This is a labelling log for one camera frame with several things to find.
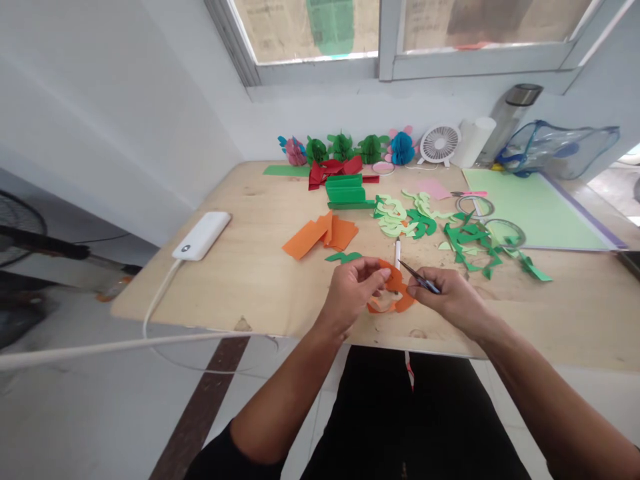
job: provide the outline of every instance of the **white power bank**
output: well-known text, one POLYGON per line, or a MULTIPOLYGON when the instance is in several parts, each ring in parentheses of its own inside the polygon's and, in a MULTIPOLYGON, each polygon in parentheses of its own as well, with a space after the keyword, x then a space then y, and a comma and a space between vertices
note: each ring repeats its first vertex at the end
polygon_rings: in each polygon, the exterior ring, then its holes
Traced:
POLYGON ((202 260, 218 235, 225 229, 229 220, 231 220, 231 215, 227 212, 205 213, 171 255, 173 258, 181 260, 202 260))

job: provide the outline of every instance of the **white mini fan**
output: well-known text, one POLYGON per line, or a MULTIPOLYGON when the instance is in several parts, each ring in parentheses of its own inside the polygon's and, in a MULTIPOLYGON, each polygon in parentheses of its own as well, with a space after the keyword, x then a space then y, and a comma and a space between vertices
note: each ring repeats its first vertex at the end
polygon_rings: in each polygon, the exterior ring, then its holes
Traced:
POLYGON ((452 125, 437 125, 427 130, 420 141, 420 155, 418 165, 424 160, 431 163, 444 162, 449 168, 449 159, 453 156, 460 143, 460 130, 452 125))

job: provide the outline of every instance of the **thermos lid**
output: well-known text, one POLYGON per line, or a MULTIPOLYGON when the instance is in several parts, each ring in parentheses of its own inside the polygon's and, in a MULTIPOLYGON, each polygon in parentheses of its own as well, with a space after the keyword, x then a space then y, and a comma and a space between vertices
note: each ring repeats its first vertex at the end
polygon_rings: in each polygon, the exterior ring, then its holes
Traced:
POLYGON ((544 90, 541 85, 533 83, 519 83, 509 90, 505 101, 516 107, 528 107, 533 105, 544 90))

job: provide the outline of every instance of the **pink paper scrap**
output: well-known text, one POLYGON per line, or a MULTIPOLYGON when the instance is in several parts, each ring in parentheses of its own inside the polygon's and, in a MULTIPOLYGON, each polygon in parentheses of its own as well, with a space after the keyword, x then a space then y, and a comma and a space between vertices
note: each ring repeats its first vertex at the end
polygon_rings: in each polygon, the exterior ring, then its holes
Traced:
POLYGON ((430 194, 436 200, 442 200, 449 198, 451 192, 444 188, 438 180, 434 178, 428 178, 418 182, 418 191, 424 191, 430 194))

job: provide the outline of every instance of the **clear plastic bag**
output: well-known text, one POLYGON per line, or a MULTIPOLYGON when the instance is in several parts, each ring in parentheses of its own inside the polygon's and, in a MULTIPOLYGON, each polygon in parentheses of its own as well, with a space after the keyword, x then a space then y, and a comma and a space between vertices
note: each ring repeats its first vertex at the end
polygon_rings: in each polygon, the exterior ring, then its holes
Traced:
POLYGON ((514 133, 495 160, 518 177, 544 171, 573 180, 619 138, 619 127, 565 129, 536 120, 514 133))

